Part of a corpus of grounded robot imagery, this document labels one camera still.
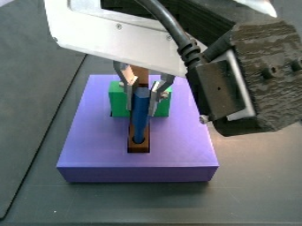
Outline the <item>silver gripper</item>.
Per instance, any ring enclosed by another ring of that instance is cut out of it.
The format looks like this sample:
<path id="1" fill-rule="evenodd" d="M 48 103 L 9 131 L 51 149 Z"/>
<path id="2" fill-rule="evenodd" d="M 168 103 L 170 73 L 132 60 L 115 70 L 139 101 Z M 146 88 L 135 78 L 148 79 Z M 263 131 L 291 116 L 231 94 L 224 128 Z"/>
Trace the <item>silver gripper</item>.
<path id="1" fill-rule="evenodd" d="M 57 45 L 114 62 L 132 109 L 138 76 L 128 64 L 178 77 L 186 75 L 176 43 L 162 24 L 102 8 L 102 0 L 44 0 L 49 32 Z"/>

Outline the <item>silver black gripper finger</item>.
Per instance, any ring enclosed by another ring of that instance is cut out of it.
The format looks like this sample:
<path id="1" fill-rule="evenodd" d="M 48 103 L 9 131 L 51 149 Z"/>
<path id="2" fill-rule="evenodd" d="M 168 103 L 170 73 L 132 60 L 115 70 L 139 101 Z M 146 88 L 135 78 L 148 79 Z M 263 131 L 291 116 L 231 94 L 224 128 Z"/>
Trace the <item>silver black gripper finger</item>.
<path id="1" fill-rule="evenodd" d="M 156 113 L 156 105 L 167 97 L 166 91 L 174 84 L 175 76 L 167 73 L 160 73 L 160 80 L 152 85 L 150 91 L 148 115 Z"/>

